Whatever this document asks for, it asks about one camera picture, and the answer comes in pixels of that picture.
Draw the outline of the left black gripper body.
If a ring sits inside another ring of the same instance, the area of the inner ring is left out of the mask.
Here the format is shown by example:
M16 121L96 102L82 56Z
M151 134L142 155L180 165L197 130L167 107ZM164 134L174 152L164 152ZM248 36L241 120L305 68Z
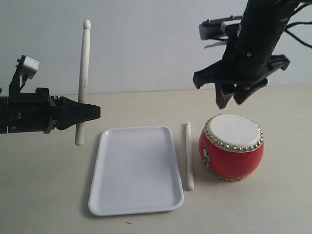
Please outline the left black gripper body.
M56 99L49 89L0 98L0 133L50 133L58 124Z

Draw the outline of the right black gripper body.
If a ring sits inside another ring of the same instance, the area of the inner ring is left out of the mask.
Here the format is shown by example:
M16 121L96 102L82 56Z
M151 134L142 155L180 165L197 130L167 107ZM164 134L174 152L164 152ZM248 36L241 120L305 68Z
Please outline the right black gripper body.
M285 55L272 55L266 63L256 65L248 62L239 66L222 59L194 72L193 83L197 89L208 83L254 85L279 69L286 70L289 64L290 60Z

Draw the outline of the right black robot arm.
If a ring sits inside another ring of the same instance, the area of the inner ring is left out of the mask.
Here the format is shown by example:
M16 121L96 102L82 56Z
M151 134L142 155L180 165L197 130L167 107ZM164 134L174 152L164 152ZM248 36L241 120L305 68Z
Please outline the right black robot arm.
M202 22L202 40L223 36L227 40L221 60L194 72L196 88L214 83L215 102L224 109L230 98L242 104L268 84L269 75L286 70L290 61L284 55L273 55L273 50L298 5L297 0L250 0L242 16Z

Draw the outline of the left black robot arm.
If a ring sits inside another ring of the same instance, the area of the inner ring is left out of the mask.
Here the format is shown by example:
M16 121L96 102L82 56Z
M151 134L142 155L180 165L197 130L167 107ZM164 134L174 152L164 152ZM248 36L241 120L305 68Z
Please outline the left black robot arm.
M18 93L0 98L0 133L65 130L73 125L100 118L100 107L78 103L63 96L49 95L49 89Z

